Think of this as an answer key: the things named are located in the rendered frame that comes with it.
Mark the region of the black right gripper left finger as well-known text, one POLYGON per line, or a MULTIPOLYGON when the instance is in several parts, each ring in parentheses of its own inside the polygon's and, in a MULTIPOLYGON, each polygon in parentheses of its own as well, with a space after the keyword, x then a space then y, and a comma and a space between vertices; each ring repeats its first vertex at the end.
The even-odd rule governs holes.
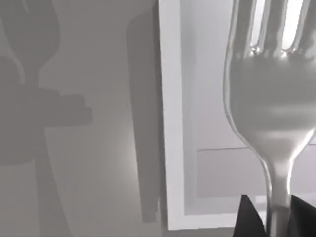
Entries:
POLYGON ((241 195, 234 237, 267 237, 263 222, 248 195, 241 195))

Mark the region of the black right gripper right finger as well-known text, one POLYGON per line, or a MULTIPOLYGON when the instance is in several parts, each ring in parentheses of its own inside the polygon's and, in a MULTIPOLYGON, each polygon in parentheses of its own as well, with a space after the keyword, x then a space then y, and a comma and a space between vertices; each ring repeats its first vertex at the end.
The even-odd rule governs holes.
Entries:
POLYGON ((316 237, 316 207, 299 197, 291 197, 288 237, 316 237))

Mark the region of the silver metal fork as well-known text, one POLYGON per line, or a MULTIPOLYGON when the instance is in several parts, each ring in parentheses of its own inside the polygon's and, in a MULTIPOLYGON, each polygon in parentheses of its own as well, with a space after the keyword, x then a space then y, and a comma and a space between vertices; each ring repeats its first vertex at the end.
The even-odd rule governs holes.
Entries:
POLYGON ((234 0, 223 74, 229 125, 259 159, 266 182, 266 233, 287 237, 295 160, 316 135, 316 0, 303 0, 295 37, 282 45, 289 0, 234 0))

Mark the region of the white rectangular tray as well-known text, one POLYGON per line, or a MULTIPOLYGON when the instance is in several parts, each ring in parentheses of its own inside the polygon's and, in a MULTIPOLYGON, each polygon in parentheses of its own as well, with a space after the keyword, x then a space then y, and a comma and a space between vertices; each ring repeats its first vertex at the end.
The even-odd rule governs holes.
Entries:
POLYGON ((158 2, 168 228, 231 228, 243 194, 264 219, 263 170, 223 105, 234 0, 158 2))

